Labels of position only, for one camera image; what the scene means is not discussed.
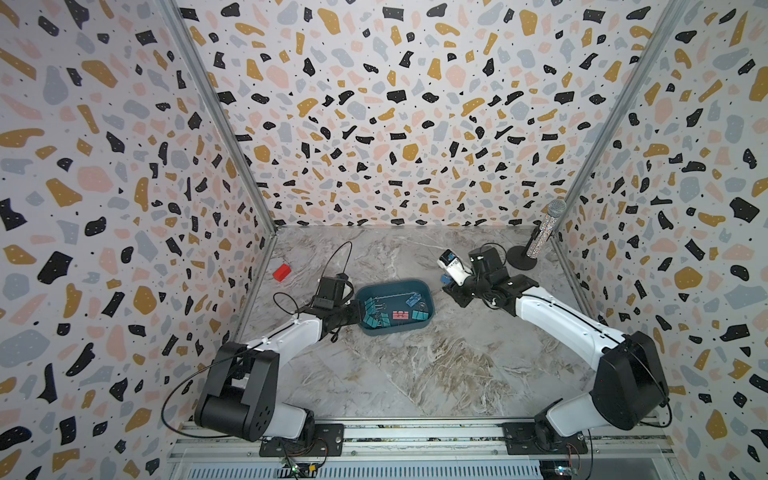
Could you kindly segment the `teal plastic storage box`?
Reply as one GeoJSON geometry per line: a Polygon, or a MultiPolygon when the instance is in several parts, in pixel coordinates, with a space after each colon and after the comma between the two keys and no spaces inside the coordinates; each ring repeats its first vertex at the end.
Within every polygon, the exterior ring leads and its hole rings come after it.
{"type": "Polygon", "coordinates": [[[389,328],[370,329],[363,320],[360,328],[368,336],[381,336],[418,330],[426,327],[435,314],[435,307],[428,285],[416,279],[399,280],[379,283],[363,287],[355,294],[355,299],[363,304],[363,319],[365,316],[364,302],[369,298],[383,301],[389,310],[391,326],[389,328]],[[421,301],[414,307],[409,307],[406,300],[413,293],[421,295],[421,301]],[[408,320],[394,320],[393,311],[408,311],[408,320]]]}

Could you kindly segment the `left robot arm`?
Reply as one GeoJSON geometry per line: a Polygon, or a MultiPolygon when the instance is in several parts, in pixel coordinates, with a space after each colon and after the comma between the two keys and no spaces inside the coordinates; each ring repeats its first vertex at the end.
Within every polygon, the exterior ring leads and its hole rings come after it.
{"type": "Polygon", "coordinates": [[[217,352],[194,412],[197,426],[247,441],[281,438],[309,443],[314,414],[277,401],[282,367],[305,349],[346,326],[361,323],[363,304],[331,310],[308,307],[273,332],[217,352]]]}

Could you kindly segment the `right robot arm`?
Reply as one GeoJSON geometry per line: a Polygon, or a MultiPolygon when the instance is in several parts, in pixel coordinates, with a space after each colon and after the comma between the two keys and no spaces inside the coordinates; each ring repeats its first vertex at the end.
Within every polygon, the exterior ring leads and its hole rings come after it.
{"type": "Polygon", "coordinates": [[[625,334],[570,308],[525,275],[492,285],[469,277],[443,287],[460,307],[481,300],[544,330],[595,371],[593,387],[557,400],[534,417],[541,443],[587,429],[613,426],[629,431],[658,407],[669,405],[669,387],[657,347],[642,332],[625,334]]]}

